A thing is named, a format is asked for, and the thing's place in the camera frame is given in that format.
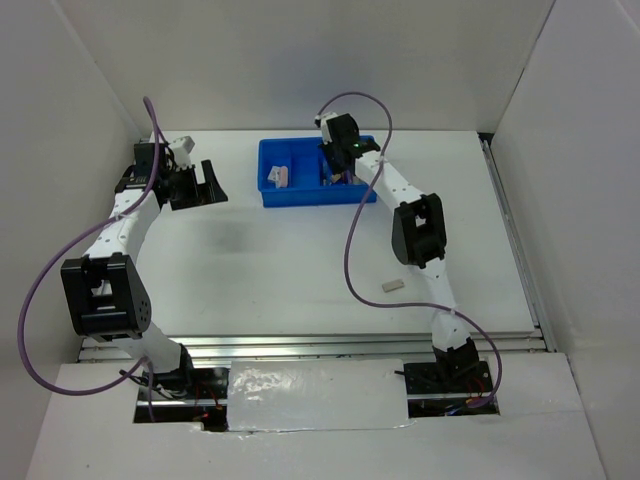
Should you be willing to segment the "blue compartment tray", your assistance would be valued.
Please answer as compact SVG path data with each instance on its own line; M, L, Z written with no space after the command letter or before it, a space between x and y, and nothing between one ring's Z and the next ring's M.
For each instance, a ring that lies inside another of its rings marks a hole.
M366 183L337 181L320 149L320 137L262 139L258 143L257 188L265 208L358 204ZM269 179L272 169L285 167L287 185Z

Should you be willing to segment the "white red eraser pack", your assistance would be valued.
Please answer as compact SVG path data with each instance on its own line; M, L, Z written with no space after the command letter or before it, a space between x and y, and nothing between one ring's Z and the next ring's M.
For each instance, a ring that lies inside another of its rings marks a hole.
M274 185L278 185L280 183L280 173L281 169L277 166L273 166L268 174L267 180Z

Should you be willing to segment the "grey white eraser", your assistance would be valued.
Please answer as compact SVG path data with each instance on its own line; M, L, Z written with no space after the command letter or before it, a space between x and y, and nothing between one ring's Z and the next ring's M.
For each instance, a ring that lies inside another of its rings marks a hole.
M382 284L382 290L385 293L389 293L398 289L401 289L405 286L404 281L402 279L396 279L389 282L385 282Z

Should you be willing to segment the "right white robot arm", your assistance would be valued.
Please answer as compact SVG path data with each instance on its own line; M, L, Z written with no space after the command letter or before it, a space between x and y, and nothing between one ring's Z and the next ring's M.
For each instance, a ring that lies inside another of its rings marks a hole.
M391 247L398 262L413 268L423 279L435 311L431 341L436 379L448 392L460 391L479 364L479 355L467 324L457 312L448 279L445 253L447 235L440 197L413 186L382 153L373 140L360 135L349 114L318 114L320 145L331 169L349 171L372 188L392 213Z

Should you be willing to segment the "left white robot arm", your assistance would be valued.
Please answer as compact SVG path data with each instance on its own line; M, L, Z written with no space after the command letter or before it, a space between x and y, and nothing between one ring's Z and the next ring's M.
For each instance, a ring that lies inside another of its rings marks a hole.
M182 344L152 321L152 305L136 269L146 233L164 205L182 210L227 201L210 161L199 182L189 136L134 146L134 163L115 187L114 222L102 228L82 257L61 266L61 279L75 332L115 346L132 359L146 358L153 385L176 399L196 390L197 374Z

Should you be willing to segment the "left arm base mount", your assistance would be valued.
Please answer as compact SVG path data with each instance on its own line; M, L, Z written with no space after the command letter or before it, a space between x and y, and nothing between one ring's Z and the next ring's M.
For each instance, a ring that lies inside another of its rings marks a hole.
M134 376L138 387L133 421L147 423L197 423L205 431L228 430L227 403L230 369L196 368L192 384L177 391L160 384L148 388L148 375Z

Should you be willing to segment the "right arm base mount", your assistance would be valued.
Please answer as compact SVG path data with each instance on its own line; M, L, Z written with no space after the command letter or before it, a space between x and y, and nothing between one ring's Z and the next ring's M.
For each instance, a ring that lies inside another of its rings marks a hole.
M404 380L411 419L499 414L496 400L481 407L470 407L474 401L488 397L493 390L486 361L455 380L443 380L435 362L405 363L394 373Z

